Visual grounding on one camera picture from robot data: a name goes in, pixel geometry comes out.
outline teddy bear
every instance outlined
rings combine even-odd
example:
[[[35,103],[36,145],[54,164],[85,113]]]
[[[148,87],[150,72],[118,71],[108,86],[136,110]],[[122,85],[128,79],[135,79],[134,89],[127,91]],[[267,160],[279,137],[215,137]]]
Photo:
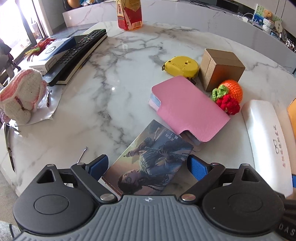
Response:
[[[46,94],[46,81],[35,69],[19,71],[14,78],[0,91],[1,120],[15,120],[25,125],[35,112],[39,102]]]
[[[263,17],[268,19],[268,20],[271,20],[272,19],[272,12],[267,10],[267,9],[264,9],[263,11]]]

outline pink crochet trim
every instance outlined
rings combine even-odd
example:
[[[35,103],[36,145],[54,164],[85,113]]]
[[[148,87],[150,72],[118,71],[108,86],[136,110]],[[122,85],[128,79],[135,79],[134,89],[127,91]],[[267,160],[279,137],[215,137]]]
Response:
[[[10,97],[12,97],[23,77],[32,73],[32,69],[21,70],[13,80],[8,84],[11,85],[10,88],[4,88],[0,95],[0,101],[4,101]]]
[[[46,89],[47,87],[47,82],[45,80],[41,81],[40,83],[40,93],[39,96],[37,96],[37,98],[33,101],[33,111],[35,111],[37,109],[36,104],[40,102],[40,100],[44,97],[44,95],[46,94]]]

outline metal screw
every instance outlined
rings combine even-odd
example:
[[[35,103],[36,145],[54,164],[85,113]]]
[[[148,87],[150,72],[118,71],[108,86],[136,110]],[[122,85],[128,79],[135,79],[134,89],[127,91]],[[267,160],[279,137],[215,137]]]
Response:
[[[115,199],[115,195],[112,194],[112,193],[105,193],[105,194],[102,194],[100,196],[100,199],[102,201],[110,202],[110,201],[113,201]]]
[[[194,201],[196,199],[196,197],[191,193],[183,194],[181,198],[183,201],[187,201],[187,202]]]

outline yellow tape measure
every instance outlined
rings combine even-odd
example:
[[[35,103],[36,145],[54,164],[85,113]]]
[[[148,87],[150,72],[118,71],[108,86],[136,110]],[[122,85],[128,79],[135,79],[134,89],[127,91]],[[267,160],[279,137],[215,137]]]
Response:
[[[196,84],[194,78],[197,76],[199,69],[198,63],[186,56],[174,57],[162,66],[162,70],[165,70],[172,76],[182,75],[193,84]]]

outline white box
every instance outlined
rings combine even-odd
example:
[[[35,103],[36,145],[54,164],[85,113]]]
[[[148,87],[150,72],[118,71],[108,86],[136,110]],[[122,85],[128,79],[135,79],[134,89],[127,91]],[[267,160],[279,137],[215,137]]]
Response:
[[[55,40],[30,64],[30,68],[40,71],[45,75],[47,71],[72,47],[76,45],[74,37]]]

